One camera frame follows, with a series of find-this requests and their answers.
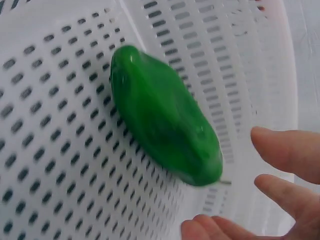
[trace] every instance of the white surface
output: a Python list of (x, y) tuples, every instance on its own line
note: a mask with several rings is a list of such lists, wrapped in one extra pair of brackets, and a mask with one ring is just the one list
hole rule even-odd
[[(279, 233), (287, 216), (253, 179), (292, 175), (264, 164), (249, 132), (253, 125), (297, 127), (293, 47), (281, 1), (32, 0), (11, 10), (12, 2), (0, 16), (0, 229), (12, 229), (0, 238), (176, 239), (181, 221), (199, 213), (227, 216), (257, 234)], [(223, 180), (231, 186), (186, 186), (124, 133), (108, 83), (108, 63), (123, 41), (179, 72), (219, 137)], [(32, 113), (38, 101), (42, 107)], [(33, 212), (38, 219), (30, 223)]]
[[(284, 0), (295, 52), (298, 128), (320, 133), (320, 1)], [(320, 193), (320, 186), (295, 182)]]

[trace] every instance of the fingertip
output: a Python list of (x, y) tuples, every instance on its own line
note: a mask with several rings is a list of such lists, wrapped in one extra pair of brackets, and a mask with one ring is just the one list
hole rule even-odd
[(254, 180), (254, 185), (258, 188), (260, 188), (260, 186), (262, 186), (264, 183), (268, 182), (268, 179), (272, 177), (272, 175), (269, 174), (261, 174), (259, 176), (257, 176)]
[(205, 221), (212, 221), (211, 217), (204, 215), (204, 214), (199, 214), (193, 218), (193, 220), (197, 222), (205, 222)]
[(267, 129), (265, 127), (254, 126), (251, 129), (251, 133), (250, 133), (252, 143), (253, 144), (259, 143), (259, 141), (263, 140), (265, 136), (270, 135), (272, 133), (274, 133), (274, 131)]
[(181, 224), (182, 240), (210, 240), (205, 229), (195, 220), (186, 220)]

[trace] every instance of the bell pepper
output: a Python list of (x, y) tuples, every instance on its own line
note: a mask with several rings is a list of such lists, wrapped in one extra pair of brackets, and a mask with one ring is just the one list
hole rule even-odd
[(219, 180), (218, 138), (175, 70), (127, 45), (113, 54), (110, 81), (120, 116), (149, 156), (189, 185)]

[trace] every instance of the plastic colander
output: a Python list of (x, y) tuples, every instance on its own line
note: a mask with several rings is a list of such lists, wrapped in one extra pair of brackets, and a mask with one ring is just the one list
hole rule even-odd
[[(131, 44), (170, 64), (218, 135), (221, 181), (182, 183), (120, 118), (111, 57)], [(260, 235), (291, 218), (253, 180), (254, 125), (297, 127), (281, 0), (0, 0), (0, 239), (178, 240), (221, 215)]]

